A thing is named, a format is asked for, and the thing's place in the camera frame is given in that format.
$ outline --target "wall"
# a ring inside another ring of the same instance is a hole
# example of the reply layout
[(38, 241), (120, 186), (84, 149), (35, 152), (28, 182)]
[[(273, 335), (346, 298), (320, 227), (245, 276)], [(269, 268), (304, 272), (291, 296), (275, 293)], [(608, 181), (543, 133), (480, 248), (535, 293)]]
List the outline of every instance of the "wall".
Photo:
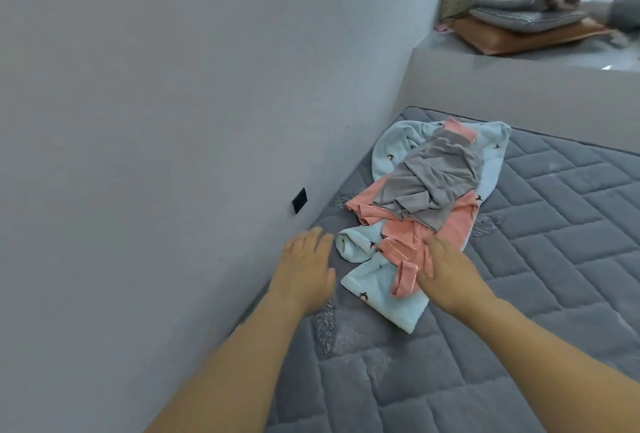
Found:
[(640, 152), (638, 76), (637, 72), (417, 48), (407, 70), (406, 101)]
[(402, 105), (436, 3), (0, 0), (0, 430), (140, 431)]

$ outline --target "gray mattress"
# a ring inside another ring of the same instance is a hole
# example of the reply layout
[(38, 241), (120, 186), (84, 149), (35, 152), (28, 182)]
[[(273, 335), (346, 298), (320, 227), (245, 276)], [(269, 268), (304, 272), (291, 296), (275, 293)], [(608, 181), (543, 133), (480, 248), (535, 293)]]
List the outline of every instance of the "gray mattress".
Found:
[[(446, 117), (407, 108), (399, 118)], [(368, 155), (318, 224), (332, 233), (357, 226), (339, 197), (370, 184)], [(505, 219), (465, 252), (496, 295), (640, 380), (639, 209), (640, 157), (514, 130), (481, 208)], [(330, 266), (340, 280), (356, 265), (334, 248)], [(543, 431), (491, 351), (433, 303), (407, 335), (341, 285), (333, 301), (294, 336), (269, 433)], [(317, 339), (322, 319), (335, 320), (328, 354)]]

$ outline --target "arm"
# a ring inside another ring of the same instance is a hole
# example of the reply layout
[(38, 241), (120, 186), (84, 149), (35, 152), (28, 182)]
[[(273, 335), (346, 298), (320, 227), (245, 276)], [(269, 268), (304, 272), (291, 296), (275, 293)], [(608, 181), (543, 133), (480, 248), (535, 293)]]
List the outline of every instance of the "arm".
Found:
[(304, 314), (335, 285), (332, 235), (316, 227), (284, 246), (269, 291), (249, 319), (178, 390), (145, 433), (261, 433), (280, 367)]
[(449, 243), (429, 243), (434, 278), (418, 282), (440, 308), (491, 348), (549, 433), (631, 432), (640, 425), (640, 384), (592, 359), (496, 298)]

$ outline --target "quilted mattress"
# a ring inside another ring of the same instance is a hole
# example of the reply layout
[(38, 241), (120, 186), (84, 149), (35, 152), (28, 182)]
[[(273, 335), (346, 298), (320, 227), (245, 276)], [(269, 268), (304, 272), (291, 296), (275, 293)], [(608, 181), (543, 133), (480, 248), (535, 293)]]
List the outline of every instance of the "quilted mattress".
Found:
[[(407, 108), (399, 118), (447, 117)], [(342, 202), (372, 182), (368, 155), (318, 225), (331, 233), (357, 226)], [(640, 380), (640, 157), (513, 130), (481, 215), (498, 230), (471, 238), (465, 252), (496, 295)], [(334, 248), (330, 266), (340, 280), (356, 265)], [(329, 339), (322, 323), (331, 324)], [(407, 335), (338, 285), (333, 309), (295, 333), (266, 431), (544, 429), (487, 346), (436, 305)]]

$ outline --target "brown cushion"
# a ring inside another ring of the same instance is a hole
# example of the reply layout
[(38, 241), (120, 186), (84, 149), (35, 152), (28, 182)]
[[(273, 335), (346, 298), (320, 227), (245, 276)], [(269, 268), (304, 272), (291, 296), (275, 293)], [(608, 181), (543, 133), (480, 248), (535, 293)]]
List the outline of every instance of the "brown cushion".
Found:
[(480, 20), (473, 17), (456, 20), (451, 27), (462, 40), (471, 44), (485, 55), (526, 52), (611, 32), (611, 29), (590, 18), (541, 33), (510, 32), (503, 28), (480, 22)]

